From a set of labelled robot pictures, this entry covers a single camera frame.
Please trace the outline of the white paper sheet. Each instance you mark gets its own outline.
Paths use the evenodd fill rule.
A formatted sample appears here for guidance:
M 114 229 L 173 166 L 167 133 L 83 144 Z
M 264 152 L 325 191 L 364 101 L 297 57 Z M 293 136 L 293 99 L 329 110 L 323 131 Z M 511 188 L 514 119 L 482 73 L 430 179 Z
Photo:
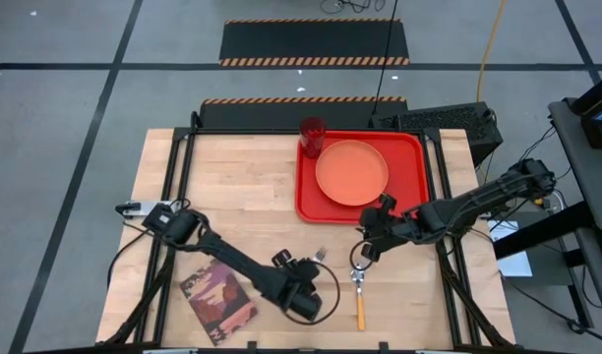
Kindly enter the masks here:
M 488 221 L 489 233 L 494 242 L 504 239 L 518 230 L 516 221 L 503 221 L 496 226 L 497 220 Z M 532 277 L 533 272 L 528 256 L 521 252 L 497 261 L 499 271 L 505 277 Z

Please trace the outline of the red plastic tray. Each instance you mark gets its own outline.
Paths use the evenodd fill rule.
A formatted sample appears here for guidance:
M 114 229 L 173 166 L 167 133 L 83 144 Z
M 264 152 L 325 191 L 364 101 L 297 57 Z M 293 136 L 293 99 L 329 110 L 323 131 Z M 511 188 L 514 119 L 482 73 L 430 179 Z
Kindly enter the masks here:
M 346 140 L 369 144 L 385 159 L 389 182 L 383 193 L 396 199 L 393 215 L 429 201 L 424 151 L 417 137 L 403 133 L 328 131 L 321 153 L 331 144 Z M 355 224 L 364 208 L 380 205 L 379 198 L 363 206 L 344 206 L 329 199 L 316 180 L 318 158 L 308 158 L 302 147 L 297 150 L 295 208 L 303 220 Z

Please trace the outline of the orange-handled fork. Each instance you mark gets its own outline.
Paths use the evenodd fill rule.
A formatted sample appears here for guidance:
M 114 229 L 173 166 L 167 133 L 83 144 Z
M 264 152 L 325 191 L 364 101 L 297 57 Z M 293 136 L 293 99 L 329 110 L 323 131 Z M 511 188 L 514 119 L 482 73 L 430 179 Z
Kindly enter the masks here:
M 357 329 L 359 331 L 364 331 L 366 329 L 363 297 L 364 271 L 358 265 L 355 265 L 352 268 L 351 280 L 356 286 Z

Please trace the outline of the dark grey cart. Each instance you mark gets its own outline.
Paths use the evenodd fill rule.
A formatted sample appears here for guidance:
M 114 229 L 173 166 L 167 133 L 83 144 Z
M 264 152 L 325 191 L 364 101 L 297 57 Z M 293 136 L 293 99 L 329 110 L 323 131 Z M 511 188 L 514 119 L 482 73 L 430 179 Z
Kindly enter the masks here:
M 602 230 L 602 149 L 589 144 L 580 117 L 571 111 L 576 99 L 567 97 L 552 102 L 549 111 L 583 198 L 596 226 Z

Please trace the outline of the black cart leg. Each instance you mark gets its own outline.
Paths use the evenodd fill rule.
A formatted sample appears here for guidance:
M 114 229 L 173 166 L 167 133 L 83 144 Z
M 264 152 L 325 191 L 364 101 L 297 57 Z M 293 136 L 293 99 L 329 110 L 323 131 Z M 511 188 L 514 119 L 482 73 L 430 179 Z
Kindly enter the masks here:
M 565 286 L 570 292 L 578 322 L 592 327 L 588 302 L 583 297 L 582 282 L 574 269 L 586 264 L 581 249 L 569 250 L 562 238 L 582 227 L 594 225 L 593 215 L 585 202 L 568 206 L 557 213 L 524 214 L 517 230 L 494 242 L 496 259 L 512 265 L 522 260 L 522 270 L 515 278 L 540 286 Z

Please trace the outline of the silver base mounting plate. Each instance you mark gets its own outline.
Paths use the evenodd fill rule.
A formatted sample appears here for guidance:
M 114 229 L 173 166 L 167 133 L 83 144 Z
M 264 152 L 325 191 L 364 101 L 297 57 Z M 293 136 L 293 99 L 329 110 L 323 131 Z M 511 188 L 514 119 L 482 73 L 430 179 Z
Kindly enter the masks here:
M 147 216 L 158 204 L 172 207 L 174 210 L 177 209 L 176 206 L 173 206 L 172 201 L 127 201 L 124 204 L 117 205 L 114 209 L 118 214 L 128 219 Z

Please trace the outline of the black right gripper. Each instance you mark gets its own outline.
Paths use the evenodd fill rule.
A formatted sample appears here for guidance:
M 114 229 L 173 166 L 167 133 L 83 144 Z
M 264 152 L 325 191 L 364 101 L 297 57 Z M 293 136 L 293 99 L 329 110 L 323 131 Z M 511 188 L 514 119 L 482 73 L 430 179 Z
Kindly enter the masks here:
M 384 239 L 400 240 L 406 243 L 412 240 L 412 209 L 404 211 L 400 216 L 394 216 L 391 211 L 396 207 L 396 199 L 382 193 L 379 197 L 381 207 L 365 208 L 359 218 L 359 231 L 365 243 L 361 255 L 370 262 L 377 262 L 381 253 L 370 244 Z

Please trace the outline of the orange plastic plate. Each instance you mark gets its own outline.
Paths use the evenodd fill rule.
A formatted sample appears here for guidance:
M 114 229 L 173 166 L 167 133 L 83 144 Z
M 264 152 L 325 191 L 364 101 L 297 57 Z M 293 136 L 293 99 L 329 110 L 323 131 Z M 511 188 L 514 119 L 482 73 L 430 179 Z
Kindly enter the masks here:
M 369 144 L 346 140 L 328 146 L 319 156 L 315 176 L 332 201 L 358 207 L 375 201 L 389 182 L 383 156 Z

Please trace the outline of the monitor with blue screen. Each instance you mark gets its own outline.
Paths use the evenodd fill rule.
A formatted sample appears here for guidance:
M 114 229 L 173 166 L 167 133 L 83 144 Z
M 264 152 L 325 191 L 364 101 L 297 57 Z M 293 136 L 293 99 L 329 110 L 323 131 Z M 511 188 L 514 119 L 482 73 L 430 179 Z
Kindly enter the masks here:
M 571 105 L 580 117 L 581 128 L 593 148 L 602 149 L 602 80 Z

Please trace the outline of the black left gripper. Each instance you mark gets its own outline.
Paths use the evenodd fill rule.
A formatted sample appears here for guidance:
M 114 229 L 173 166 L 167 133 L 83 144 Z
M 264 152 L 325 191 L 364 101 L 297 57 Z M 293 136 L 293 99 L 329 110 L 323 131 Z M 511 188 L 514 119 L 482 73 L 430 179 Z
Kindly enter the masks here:
M 287 249 L 276 253 L 271 261 L 276 268 L 288 269 L 293 278 L 301 284 L 300 292 L 305 295 L 312 295 L 316 292 L 314 279 L 320 274 L 320 270 L 315 261 L 293 259 Z

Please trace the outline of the black computer tower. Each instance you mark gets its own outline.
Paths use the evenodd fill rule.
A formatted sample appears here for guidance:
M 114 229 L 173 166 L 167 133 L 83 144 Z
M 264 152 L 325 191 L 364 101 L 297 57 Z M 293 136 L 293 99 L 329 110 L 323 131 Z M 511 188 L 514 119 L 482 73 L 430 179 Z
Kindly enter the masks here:
M 495 111 L 485 102 L 464 103 L 434 108 L 406 110 L 391 115 L 376 115 L 369 121 L 370 128 L 396 132 L 463 130 L 466 133 L 472 161 L 479 166 L 504 141 L 497 127 Z

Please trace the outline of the black hazard striped floor ramp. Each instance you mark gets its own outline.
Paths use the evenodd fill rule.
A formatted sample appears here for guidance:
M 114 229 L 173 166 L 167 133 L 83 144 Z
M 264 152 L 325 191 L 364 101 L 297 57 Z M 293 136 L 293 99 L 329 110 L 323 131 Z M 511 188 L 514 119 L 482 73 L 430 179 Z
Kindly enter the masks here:
M 294 129 L 318 117 L 330 129 L 364 129 L 377 115 L 388 117 L 407 109 L 403 96 L 305 96 L 210 98 L 200 107 L 206 128 Z
M 409 63 L 401 20 L 272 19 L 224 24 L 223 67 L 395 67 Z

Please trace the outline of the red translucent plastic cup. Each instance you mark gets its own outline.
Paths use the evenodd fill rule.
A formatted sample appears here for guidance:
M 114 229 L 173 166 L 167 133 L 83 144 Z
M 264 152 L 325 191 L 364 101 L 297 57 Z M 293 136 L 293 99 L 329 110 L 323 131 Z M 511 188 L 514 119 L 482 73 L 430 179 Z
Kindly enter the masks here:
M 299 127 L 300 143 L 308 158 L 320 155 L 326 136 L 326 121 L 320 117 L 308 117 Z

